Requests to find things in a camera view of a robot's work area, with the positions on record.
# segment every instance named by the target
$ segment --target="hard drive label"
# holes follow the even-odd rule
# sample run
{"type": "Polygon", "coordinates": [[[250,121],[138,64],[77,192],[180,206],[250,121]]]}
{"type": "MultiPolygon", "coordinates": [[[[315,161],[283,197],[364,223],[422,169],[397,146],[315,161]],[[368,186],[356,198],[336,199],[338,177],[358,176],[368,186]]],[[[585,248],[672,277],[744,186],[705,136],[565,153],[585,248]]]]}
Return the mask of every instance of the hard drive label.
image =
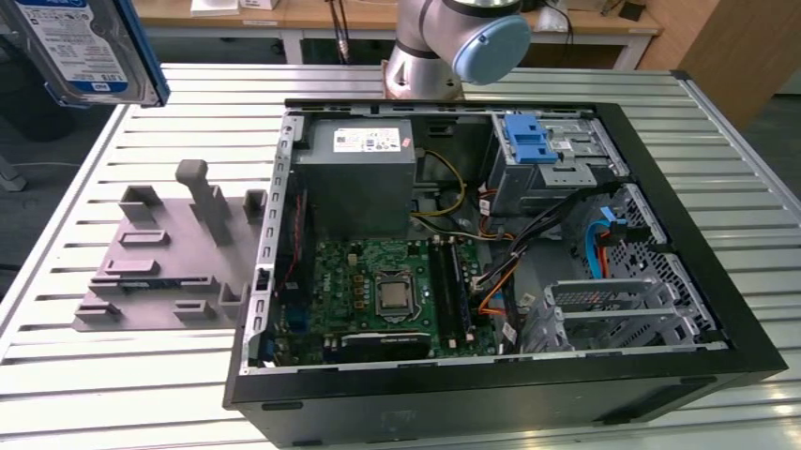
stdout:
{"type": "Polygon", "coordinates": [[[15,0],[64,79],[84,92],[123,92],[128,78],[91,29],[87,0],[15,0]]]}

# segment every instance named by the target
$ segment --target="hard drive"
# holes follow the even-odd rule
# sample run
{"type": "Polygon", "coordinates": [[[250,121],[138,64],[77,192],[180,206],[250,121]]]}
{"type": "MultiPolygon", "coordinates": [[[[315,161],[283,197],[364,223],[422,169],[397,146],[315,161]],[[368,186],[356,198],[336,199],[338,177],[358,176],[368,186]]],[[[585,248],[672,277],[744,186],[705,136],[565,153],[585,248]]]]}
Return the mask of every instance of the hard drive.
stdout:
{"type": "Polygon", "coordinates": [[[170,96],[131,0],[7,0],[0,14],[64,106],[163,106],[170,96]]]}

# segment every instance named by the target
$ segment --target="white label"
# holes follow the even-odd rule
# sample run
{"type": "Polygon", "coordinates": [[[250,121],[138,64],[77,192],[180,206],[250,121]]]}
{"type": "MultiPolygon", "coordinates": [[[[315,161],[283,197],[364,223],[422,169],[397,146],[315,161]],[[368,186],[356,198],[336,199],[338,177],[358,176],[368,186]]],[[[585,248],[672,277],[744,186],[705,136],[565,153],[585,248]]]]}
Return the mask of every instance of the white label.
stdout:
{"type": "Polygon", "coordinates": [[[111,45],[91,31],[87,0],[17,0],[16,6],[64,79],[85,92],[123,92],[128,77],[111,45]]]}
{"type": "Polygon", "coordinates": [[[399,152],[398,128],[339,128],[334,131],[334,152],[399,152]]]}
{"type": "Polygon", "coordinates": [[[537,300],[537,297],[534,297],[530,293],[526,292],[521,299],[517,301],[517,306],[519,306],[521,308],[527,308],[534,303],[534,300],[537,300]]]}
{"type": "Polygon", "coordinates": [[[567,150],[571,151],[573,150],[573,145],[570,141],[551,141],[550,142],[550,149],[551,150],[567,150]]]}
{"type": "Polygon", "coordinates": [[[251,26],[278,26],[276,21],[242,21],[242,24],[251,26]]]}
{"type": "Polygon", "coordinates": [[[275,8],[276,4],[276,0],[239,0],[239,5],[242,5],[242,8],[272,9],[275,8]]]}
{"type": "Polygon", "coordinates": [[[517,331],[514,331],[509,322],[503,323],[503,336],[506,336],[506,339],[509,339],[511,343],[517,341],[517,331]]]}
{"type": "Polygon", "coordinates": [[[490,215],[490,201],[489,200],[479,200],[478,201],[478,209],[481,212],[482,216],[489,216],[490,215]]]}

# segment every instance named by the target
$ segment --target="slotted aluminum table surface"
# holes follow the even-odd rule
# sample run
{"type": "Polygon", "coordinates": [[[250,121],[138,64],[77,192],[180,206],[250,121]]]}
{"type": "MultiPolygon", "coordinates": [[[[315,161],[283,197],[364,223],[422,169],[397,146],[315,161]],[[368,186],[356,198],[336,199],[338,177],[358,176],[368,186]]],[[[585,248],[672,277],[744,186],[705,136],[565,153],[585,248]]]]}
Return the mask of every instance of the slotted aluminum table surface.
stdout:
{"type": "MultiPolygon", "coordinates": [[[[71,330],[72,312],[123,216],[126,186],[151,184],[162,197],[188,197],[171,181],[175,167],[202,158],[227,195],[267,188],[284,98],[379,98],[380,72],[164,68],[170,106],[116,108],[0,305],[3,449],[271,448],[239,413],[220,407],[232,331],[81,334],[71,330]]],[[[666,72],[521,69],[467,89],[470,99],[622,105],[790,370],[649,424],[380,448],[800,448],[798,202],[693,83],[666,72]]]]}

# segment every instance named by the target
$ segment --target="cardboard box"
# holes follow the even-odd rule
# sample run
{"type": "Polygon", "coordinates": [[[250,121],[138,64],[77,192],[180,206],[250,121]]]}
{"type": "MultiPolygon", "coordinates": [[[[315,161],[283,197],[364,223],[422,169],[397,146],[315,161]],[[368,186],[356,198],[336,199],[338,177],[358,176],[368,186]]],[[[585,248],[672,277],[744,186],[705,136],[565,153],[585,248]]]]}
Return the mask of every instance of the cardboard box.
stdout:
{"type": "Polygon", "coordinates": [[[581,11],[598,11],[603,9],[606,0],[567,0],[567,9],[578,9],[581,11]]]}
{"type": "Polygon", "coordinates": [[[242,8],[275,9],[280,0],[239,0],[242,8]]]}

